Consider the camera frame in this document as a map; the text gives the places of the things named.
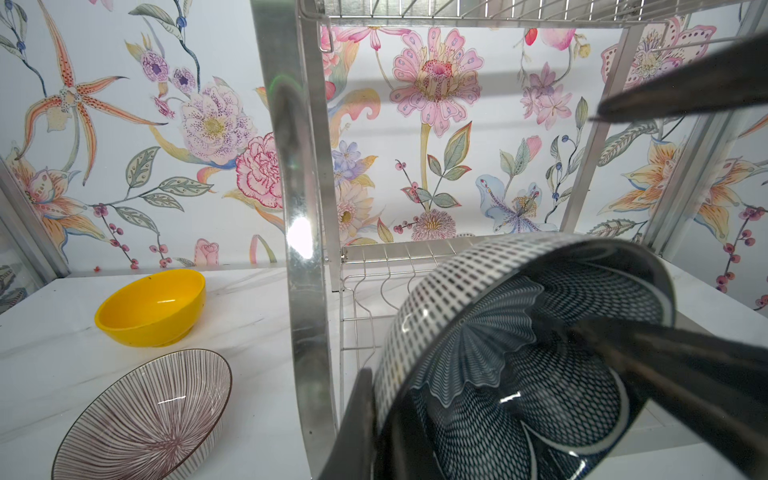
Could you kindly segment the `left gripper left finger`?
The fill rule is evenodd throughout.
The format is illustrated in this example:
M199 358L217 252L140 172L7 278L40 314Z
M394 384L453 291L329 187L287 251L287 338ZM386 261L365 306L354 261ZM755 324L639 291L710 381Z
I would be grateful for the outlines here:
M373 371L362 368L356 377L331 454L320 480L368 480L375 444Z

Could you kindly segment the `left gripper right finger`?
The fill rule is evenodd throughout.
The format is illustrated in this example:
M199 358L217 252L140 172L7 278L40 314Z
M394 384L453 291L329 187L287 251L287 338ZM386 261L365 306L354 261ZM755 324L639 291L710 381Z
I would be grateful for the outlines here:
M569 337L749 479L767 476L767 351L711 335L591 318Z

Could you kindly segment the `black white patterned bowl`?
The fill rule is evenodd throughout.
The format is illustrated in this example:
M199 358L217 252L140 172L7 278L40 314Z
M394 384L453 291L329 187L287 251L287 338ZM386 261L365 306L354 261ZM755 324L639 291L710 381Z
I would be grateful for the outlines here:
M502 235L440 263L395 315L374 375L377 479L583 479L646 397L566 328L671 327L675 294L646 248Z

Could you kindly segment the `silver two-tier dish rack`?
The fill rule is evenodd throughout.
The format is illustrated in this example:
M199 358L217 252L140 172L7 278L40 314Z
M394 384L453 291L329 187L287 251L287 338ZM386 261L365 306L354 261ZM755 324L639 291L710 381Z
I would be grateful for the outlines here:
M251 10L284 193L297 408L310 474L319 478L338 435L325 266L326 247L339 240L323 211L335 202L322 77L330 19L312 1L255 1Z

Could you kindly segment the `purple striped glass bowl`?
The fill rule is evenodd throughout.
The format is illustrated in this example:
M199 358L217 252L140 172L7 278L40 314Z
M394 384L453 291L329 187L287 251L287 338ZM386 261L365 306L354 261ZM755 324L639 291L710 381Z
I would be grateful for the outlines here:
M222 431L232 392L227 360L208 349L162 355L94 399L63 438L54 479L186 479Z

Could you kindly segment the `yellow plastic bowl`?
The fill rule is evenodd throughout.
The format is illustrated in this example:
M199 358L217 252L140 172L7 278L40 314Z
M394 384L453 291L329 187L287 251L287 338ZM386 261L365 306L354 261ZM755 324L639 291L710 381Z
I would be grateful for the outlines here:
M190 269L145 276L107 298L94 315L95 326L119 344L159 348L179 342L199 321L206 279Z

